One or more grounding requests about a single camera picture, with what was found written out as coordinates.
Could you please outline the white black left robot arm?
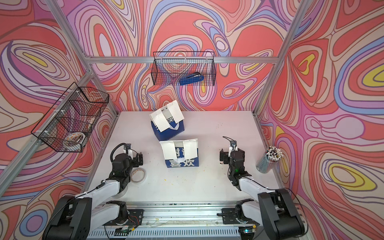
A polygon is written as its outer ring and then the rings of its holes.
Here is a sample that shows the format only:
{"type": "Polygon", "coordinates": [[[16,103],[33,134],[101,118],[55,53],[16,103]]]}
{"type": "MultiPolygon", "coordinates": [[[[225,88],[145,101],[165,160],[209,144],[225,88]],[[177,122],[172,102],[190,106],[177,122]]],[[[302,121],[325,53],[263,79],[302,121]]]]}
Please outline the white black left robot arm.
{"type": "Polygon", "coordinates": [[[85,240],[90,232],[109,222],[128,225],[129,231],[141,224],[125,202],[110,198],[126,189],[132,181],[132,170],[143,165],[143,154],[121,143],[112,150],[110,161],[112,170],[106,180],[90,191],[59,199],[44,230],[44,240],[85,240]]]}

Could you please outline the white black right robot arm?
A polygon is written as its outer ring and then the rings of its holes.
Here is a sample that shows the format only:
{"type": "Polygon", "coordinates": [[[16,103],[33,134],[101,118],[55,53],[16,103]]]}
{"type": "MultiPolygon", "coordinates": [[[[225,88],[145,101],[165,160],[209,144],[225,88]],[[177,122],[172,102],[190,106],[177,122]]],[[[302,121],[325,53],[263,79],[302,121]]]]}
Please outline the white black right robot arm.
{"type": "Polygon", "coordinates": [[[231,213],[234,221],[258,223],[270,240],[300,238],[307,233],[289,191],[269,189],[257,183],[245,170],[245,151],[238,148],[228,152],[221,150],[220,162],[229,166],[227,177],[231,184],[250,196],[236,203],[231,213]]]}

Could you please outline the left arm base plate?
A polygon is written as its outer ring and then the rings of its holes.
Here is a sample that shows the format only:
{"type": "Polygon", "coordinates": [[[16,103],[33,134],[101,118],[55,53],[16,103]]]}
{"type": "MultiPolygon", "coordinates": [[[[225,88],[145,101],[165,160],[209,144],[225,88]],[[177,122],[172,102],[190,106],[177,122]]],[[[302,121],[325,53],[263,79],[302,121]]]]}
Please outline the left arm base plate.
{"type": "Polygon", "coordinates": [[[127,213],[127,217],[119,223],[120,225],[136,228],[142,224],[144,218],[143,209],[128,209],[127,213]]]}

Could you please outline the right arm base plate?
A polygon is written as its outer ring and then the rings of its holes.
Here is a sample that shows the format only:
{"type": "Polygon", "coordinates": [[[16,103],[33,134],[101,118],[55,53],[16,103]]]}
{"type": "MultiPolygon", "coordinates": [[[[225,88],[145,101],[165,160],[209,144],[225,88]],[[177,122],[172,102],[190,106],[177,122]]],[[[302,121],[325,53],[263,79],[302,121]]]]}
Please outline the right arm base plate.
{"type": "Polygon", "coordinates": [[[220,213],[217,213],[218,217],[222,218],[223,224],[224,225],[235,225],[235,224],[240,224],[240,225],[256,225],[258,226],[259,224],[252,219],[246,218],[243,216],[236,208],[223,208],[221,209],[220,213]]]}

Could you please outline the blue white bag with handles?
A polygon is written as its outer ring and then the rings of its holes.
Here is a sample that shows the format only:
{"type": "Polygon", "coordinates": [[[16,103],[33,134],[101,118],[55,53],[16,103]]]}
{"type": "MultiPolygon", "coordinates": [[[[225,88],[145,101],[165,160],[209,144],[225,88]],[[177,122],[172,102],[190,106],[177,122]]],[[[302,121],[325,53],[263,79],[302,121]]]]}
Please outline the blue white bag with handles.
{"type": "Polygon", "coordinates": [[[185,130],[185,118],[176,100],[152,112],[150,119],[159,141],[168,141],[185,130]]]}

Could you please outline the blue white paper bag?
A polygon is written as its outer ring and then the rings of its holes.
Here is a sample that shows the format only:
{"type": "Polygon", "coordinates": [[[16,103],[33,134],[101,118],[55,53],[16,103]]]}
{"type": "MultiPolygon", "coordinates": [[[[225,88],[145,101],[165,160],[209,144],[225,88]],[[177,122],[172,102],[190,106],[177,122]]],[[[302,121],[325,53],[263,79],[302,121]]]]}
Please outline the blue white paper bag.
{"type": "Polygon", "coordinates": [[[200,165],[199,161],[199,148],[198,148],[198,157],[194,159],[185,159],[184,157],[184,140],[173,141],[176,147],[177,159],[176,160],[165,160],[167,168],[192,168],[198,167],[200,165]]]}

